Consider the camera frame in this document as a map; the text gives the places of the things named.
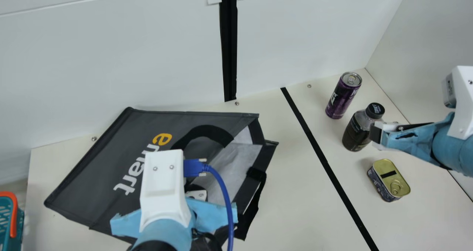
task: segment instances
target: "bag handle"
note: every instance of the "bag handle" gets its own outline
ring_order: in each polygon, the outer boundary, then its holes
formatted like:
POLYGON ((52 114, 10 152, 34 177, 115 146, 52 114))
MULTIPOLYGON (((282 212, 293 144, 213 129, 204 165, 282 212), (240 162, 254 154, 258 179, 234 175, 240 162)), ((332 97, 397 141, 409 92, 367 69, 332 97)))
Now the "bag handle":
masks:
POLYGON ((233 136, 226 130, 219 128, 218 126, 203 125, 192 128, 185 136, 174 143, 171 149, 184 150, 191 140, 202 136, 214 140, 223 147, 226 147, 233 141, 233 136))

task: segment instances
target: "plastic bottle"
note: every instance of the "plastic bottle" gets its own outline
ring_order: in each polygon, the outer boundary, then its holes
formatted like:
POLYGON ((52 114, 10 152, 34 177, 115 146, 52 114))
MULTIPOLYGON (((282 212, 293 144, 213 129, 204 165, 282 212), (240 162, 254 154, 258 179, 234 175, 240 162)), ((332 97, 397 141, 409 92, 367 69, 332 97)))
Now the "plastic bottle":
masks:
POLYGON ((350 151, 360 151, 371 140, 370 126, 375 121, 382 121, 385 109, 379 103, 370 103, 366 109, 355 112, 343 133, 341 142, 343 146, 350 151))

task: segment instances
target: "teal basket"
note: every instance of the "teal basket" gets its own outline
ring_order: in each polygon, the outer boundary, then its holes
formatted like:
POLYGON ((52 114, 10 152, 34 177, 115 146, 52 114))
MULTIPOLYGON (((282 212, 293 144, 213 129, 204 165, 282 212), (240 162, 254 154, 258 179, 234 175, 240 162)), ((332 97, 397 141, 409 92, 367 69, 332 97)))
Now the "teal basket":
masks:
POLYGON ((23 219, 12 192, 0 192, 0 251, 21 251, 23 219))

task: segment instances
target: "purple can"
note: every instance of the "purple can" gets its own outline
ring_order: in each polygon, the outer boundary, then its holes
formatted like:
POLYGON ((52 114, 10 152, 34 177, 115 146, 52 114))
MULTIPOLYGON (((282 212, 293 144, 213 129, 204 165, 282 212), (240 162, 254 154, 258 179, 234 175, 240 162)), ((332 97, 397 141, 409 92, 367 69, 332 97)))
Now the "purple can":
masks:
POLYGON ((330 118, 340 119, 343 117, 360 88, 361 82, 361 76, 355 72, 348 71, 341 75, 326 107, 326 114, 330 118))

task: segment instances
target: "blue cable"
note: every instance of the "blue cable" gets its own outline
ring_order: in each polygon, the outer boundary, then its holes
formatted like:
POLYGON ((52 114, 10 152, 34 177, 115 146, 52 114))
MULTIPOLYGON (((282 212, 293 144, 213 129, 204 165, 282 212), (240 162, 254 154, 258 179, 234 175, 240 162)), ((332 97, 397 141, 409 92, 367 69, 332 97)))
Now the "blue cable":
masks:
POLYGON ((225 183, 223 182, 223 179, 220 176, 220 174, 214 168, 212 168, 210 165, 204 164, 203 165, 203 171, 204 172, 210 172, 215 177, 218 184, 220 185, 220 188, 222 189, 223 199, 225 199, 225 207, 227 207, 227 215, 228 215, 228 248, 227 248, 227 251, 233 251, 233 237, 234 237, 233 229, 235 228, 235 226, 233 224, 232 204, 231 204, 231 201, 230 201, 230 196, 228 195, 227 187, 225 186, 225 183))
POLYGON ((227 251, 233 251, 233 237, 234 237, 234 228, 235 224, 233 223, 233 212, 232 212, 232 203, 230 201, 230 196, 228 195, 227 187, 225 182, 223 182, 220 174, 208 164, 204 164, 206 160, 192 159, 184 160, 184 177, 197 177, 201 172, 210 172, 218 184, 220 189, 222 189, 223 199, 225 199, 225 207, 227 208, 228 216, 228 249, 227 251))

